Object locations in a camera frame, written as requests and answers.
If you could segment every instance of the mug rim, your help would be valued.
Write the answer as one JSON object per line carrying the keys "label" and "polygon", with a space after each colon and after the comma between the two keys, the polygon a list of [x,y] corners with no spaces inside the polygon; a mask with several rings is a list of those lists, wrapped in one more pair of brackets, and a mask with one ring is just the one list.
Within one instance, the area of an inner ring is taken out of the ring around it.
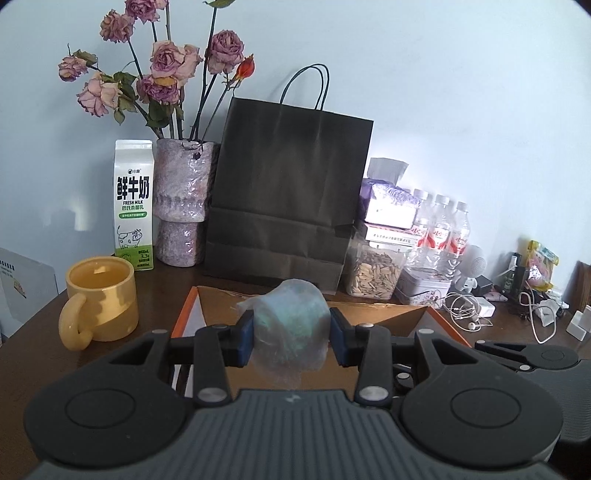
{"label": "mug rim", "polygon": [[[70,274],[72,273],[72,271],[75,268],[77,268],[77,267],[79,267],[81,265],[84,265],[85,263],[88,263],[88,262],[91,262],[91,261],[96,261],[96,260],[110,260],[110,261],[115,261],[115,262],[122,263],[123,265],[125,265],[126,267],[128,267],[129,274],[127,275],[127,277],[125,277],[120,282],[115,283],[113,285],[109,285],[108,287],[102,287],[102,288],[86,288],[86,287],[81,287],[81,286],[76,285],[75,283],[73,283],[70,280]],[[124,259],[124,258],[114,257],[112,255],[98,255],[97,257],[89,257],[89,258],[85,258],[83,260],[80,260],[79,262],[76,262],[70,268],[68,268],[68,270],[66,272],[66,284],[69,287],[76,288],[76,289],[81,290],[81,291],[104,291],[104,290],[110,290],[112,288],[120,287],[125,282],[129,281],[130,278],[133,278],[134,272],[135,272],[134,266],[130,262],[128,262],[126,259]]]}

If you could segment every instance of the light blue wall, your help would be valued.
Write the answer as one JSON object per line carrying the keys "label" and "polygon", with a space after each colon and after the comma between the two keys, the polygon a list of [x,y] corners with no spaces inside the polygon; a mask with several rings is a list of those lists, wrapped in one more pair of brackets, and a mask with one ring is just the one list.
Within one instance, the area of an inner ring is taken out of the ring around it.
{"label": "light blue wall", "polygon": [[[83,80],[57,77],[68,42],[108,72],[131,60],[98,36],[111,8],[123,0],[15,0],[0,15],[0,245],[52,265],[60,289],[69,264],[113,251],[115,140],[152,138],[139,115],[91,118],[76,103]],[[171,10],[173,40],[202,48],[211,9]],[[295,70],[327,63],[326,109],[374,119],[370,155],[409,162],[403,186],[468,202],[492,264],[520,237],[559,254],[560,286],[591,260],[591,18],[574,2],[236,0],[218,19],[255,54],[239,95],[277,101]],[[138,23],[146,70],[150,41]],[[317,88],[312,72],[288,101],[313,105]],[[199,89],[193,79],[186,104]]]}

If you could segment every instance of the charging cable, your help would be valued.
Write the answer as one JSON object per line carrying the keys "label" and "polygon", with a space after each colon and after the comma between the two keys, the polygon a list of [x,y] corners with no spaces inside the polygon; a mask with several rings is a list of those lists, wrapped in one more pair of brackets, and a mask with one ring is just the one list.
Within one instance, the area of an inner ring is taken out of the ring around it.
{"label": "charging cable", "polygon": [[[556,314],[554,313],[554,310],[552,310],[547,305],[534,306],[534,291],[531,289],[530,284],[525,282],[525,285],[527,286],[528,289],[530,289],[531,295],[530,295],[530,293],[527,293],[526,291],[520,292],[519,293],[519,305],[521,305],[523,307],[528,307],[528,309],[530,311],[531,330],[534,332],[535,341],[538,342],[540,345],[542,345],[543,343],[546,343],[548,340],[550,340],[554,335],[556,335]],[[527,303],[523,303],[521,301],[521,296],[523,296],[523,295],[526,296]],[[544,340],[540,340],[538,338],[538,334],[535,332],[535,325],[534,325],[534,310],[541,310],[541,309],[548,309],[549,311],[551,311],[552,316],[554,317],[554,322],[553,322],[554,323],[554,331],[547,339],[544,339]]]}
{"label": "charging cable", "polygon": [[[449,307],[447,306],[447,299],[453,299]],[[487,322],[489,323],[480,322],[482,318],[478,316],[479,311],[476,310],[476,305],[476,297],[474,295],[464,295],[454,291],[448,293],[445,296],[445,299],[443,299],[443,307],[448,311],[453,324],[460,330],[469,333],[480,332],[482,327],[492,326],[492,322],[488,319]],[[468,323],[468,328],[458,324],[458,321],[460,320],[471,320],[471,322]]]}

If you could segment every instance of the gray ribbed surface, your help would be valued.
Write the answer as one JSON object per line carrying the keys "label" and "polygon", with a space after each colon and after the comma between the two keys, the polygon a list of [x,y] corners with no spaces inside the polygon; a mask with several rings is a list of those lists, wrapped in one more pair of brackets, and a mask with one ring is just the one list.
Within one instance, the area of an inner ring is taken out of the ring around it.
{"label": "gray ribbed surface", "polygon": [[486,473],[445,465],[411,446],[386,411],[355,406],[341,391],[246,390],[231,405],[197,412],[174,444],[144,462],[104,472],[68,471],[44,463],[28,478],[550,480],[560,477],[539,464],[515,472]]}
{"label": "gray ribbed surface", "polygon": [[547,390],[560,404],[564,424],[561,442],[586,442],[591,438],[591,361],[581,360],[566,370],[519,372]]}

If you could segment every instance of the wooden table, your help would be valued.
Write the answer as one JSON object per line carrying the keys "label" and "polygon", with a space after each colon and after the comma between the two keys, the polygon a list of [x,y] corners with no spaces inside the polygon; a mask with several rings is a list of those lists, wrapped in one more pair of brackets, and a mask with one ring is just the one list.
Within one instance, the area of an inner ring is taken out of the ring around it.
{"label": "wooden table", "polygon": [[[192,286],[206,285],[245,294],[266,293],[269,288],[212,278],[200,268],[174,268],[156,262],[154,270],[136,274],[139,326],[126,339],[117,342],[92,342],[82,352],[70,352],[61,344],[57,320],[67,296],[61,293],[27,322],[0,348],[0,479],[19,479],[37,464],[22,426],[25,406],[45,385],[76,368],[120,347],[126,341],[153,329],[172,329]],[[331,300],[359,301],[343,293]],[[530,325],[507,312],[500,304],[494,326],[478,333],[465,333],[472,343],[478,339],[533,342]],[[591,358],[591,347],[580,345],[564,330],[568,321],[558,322],[551,343],[577,349],[583,358]]]}

